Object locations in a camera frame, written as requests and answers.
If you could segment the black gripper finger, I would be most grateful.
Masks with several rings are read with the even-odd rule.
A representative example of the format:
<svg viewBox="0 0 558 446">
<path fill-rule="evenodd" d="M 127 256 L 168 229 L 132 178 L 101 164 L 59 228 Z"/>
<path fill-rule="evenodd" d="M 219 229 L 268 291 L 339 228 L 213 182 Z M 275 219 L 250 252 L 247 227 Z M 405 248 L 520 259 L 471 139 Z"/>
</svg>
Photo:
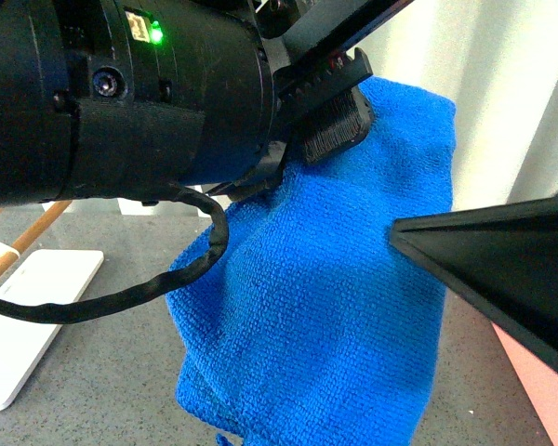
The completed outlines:
<svg viewBox="0 0 558 446">
<path fill-rule="evenodd" d="M 313 66 L 356 46 L 410 4 L 410 0 L 320 1 L 281 40 L 292 66 Z"/>
</svg>

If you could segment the black camera-side gripper finger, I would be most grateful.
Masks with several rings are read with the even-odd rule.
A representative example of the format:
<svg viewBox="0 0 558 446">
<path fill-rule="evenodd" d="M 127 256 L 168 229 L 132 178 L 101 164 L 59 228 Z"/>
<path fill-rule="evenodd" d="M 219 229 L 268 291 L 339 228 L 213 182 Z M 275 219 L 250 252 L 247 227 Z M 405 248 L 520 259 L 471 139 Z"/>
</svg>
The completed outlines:
<svg viewBox="0 0 558 446">
<path fill-rule="evenodd" d="M 398 219 L 390 243 L 558 373 L 558 193 Z"/>
</svg>

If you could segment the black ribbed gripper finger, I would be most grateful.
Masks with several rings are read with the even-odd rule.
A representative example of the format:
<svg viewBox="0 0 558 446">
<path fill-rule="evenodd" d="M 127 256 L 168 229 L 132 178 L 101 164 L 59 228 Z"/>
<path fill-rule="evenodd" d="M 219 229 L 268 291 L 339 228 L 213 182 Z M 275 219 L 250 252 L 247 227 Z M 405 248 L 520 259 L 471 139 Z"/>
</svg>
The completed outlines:
<svg viewBox="0 0 558 446">
<path fill-rule="evenodd" d="M 338 54 L 289 87 L 281 97 L 279 122 L 293 130 L 293 144 L 306 164 L 359 144 L 373 123 L 373 110 L 359 85 L 373 74 L 367 54 Z"/>
</svg>

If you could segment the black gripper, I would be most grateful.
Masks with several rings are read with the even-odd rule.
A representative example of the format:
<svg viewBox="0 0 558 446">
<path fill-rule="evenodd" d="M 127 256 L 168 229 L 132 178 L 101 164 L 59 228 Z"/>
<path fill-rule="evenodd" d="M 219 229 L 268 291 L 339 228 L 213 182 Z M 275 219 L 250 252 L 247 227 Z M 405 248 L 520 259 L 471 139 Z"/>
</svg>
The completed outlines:
<svg viewBox="0 0 558 446">
<path fill-rule="evenodd" d="M 299 1 L 0 1 L 0 206 L 249 193 L 286 152 L 267 39 Z"/>
</svg>

